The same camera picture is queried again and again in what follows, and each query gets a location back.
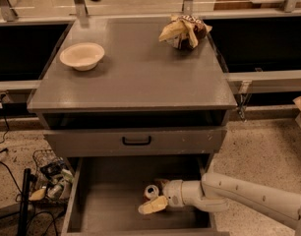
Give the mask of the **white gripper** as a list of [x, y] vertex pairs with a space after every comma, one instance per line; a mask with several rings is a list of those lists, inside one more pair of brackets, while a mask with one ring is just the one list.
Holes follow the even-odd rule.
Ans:
[[171, 180], [156, 178], [155, 185], [162, 190], [163, 196], [158, 196], [152, 200], [140, 205], [138, 212], [140, 214], [151, 214], [170, 207], [183, 207], [182, 199], [182, 180]]

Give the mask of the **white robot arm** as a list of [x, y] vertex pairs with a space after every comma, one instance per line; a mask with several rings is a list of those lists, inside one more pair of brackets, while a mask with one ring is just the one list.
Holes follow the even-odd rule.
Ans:
[[140, 214], [167, 207], [195, 207], [206, 212], [228, 209], [227, 200], [240, 203], [295, 230], [301, 236], [301, 194], [286, 192], [218, 173], [205, 173], [201, 180], [158, 179], [148, 185], [148, 199], [139, 206]]

